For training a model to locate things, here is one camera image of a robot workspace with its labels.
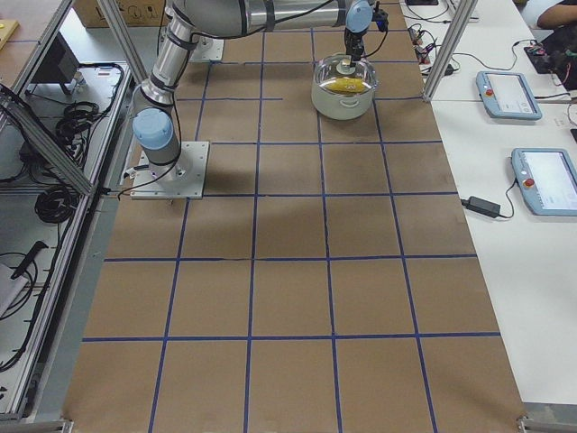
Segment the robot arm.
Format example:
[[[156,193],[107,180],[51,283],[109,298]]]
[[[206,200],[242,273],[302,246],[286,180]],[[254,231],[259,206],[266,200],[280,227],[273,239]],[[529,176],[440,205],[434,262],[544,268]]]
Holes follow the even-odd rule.
[[[199,40],[232,40],[275,29],[345,28],[345,47],[357,60],[373,18],[372,1],[169,1],[171,20],[150,76],[133,94],[133,134],[149,164],[178,163],[180,144],[171,112],[174,94]]]

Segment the person forearm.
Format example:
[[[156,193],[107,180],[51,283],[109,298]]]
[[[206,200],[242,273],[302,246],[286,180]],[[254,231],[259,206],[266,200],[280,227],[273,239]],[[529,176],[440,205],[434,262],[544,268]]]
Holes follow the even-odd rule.
[[[537,18],[536,25],[545,30],[576,24],[576,2],[561,1],[544,10]]]

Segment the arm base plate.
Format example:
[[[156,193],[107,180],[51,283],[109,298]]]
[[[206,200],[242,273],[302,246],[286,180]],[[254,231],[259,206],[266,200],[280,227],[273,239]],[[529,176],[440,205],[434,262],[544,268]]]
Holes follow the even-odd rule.
[[[191,52],[189,62],[218,62],[224,55],[224,41],[201,37],[196,48]]]
[[[148,168],[135,173],[136,189],[129,194],[133,199],[178,199],[203,197],[206,164],[209,154],[209,142],[183,142],[181,154],[176,165],[168,174],[158,180],[167,168],[163,170],[150,165],[144,151],[140,154],[140,164]]]

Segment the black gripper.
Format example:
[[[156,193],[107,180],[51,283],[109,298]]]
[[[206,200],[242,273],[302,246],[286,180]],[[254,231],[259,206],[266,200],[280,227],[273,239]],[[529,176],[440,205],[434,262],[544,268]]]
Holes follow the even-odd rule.
[[[344,31],[345,54],[354,60],[361,60],[364,54],[363,36],[365,31],[353,32],[348,28]]]

